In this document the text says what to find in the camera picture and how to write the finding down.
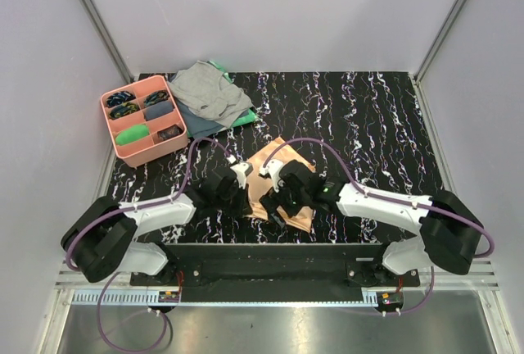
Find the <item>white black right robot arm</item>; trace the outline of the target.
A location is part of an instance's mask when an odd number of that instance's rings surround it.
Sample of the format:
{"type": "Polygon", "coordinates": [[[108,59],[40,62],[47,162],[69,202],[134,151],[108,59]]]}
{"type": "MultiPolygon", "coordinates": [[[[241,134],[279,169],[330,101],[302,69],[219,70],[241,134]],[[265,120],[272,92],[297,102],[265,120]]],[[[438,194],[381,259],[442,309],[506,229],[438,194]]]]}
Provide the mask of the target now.
{"type": "Polygon", "coordinates": [[[372,276],[390,285],[410,270],[437,266],[466,275],[476,255],[482,224],[451,192],[410,196],[365,187],[336,177],[322,177],[293,160],[273,159],[259,169],[271,182],[260,203],[268,220],[280,227],[301,209],[360,217],[406,230],[413,236],[388,243],[372,264],[372,276]]]}

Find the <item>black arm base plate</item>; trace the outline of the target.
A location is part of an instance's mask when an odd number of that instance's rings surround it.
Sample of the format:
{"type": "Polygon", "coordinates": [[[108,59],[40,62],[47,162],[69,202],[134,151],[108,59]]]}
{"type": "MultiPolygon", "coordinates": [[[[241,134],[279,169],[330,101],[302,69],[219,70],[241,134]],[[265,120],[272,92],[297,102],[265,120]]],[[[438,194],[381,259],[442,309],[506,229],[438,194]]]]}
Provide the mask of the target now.
{"type": "MultiPolygon", "coordinates": [[[[382,246],[378,244],[175,244],[167,248],[178,258],[183,277],[182,293],[239,292],[340,293],[365,288],[417,288],[418,272],[402,278],[373,276],[372,268],[382,246]]],[[[151,284],[132,274],[138,287],[174,286],[151,284]]]]}

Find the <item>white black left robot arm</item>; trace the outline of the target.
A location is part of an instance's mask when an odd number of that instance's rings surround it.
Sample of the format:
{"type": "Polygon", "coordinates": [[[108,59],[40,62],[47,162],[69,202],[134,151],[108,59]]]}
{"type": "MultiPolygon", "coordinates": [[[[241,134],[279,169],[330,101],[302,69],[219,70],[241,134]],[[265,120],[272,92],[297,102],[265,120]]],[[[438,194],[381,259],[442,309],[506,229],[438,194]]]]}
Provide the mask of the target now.
{"type": "Polygon", "coordinates": [[[142,275],[151,284],[170,284],[181,273],[178,258],[165,245],[143,243],[139,237],[216,211],[234,217],[251,211],[247,180],[230,169],[145,202],[125,204],[100,197],[63,235],[65,263],[92,284],[117,273],[142,275]]]}

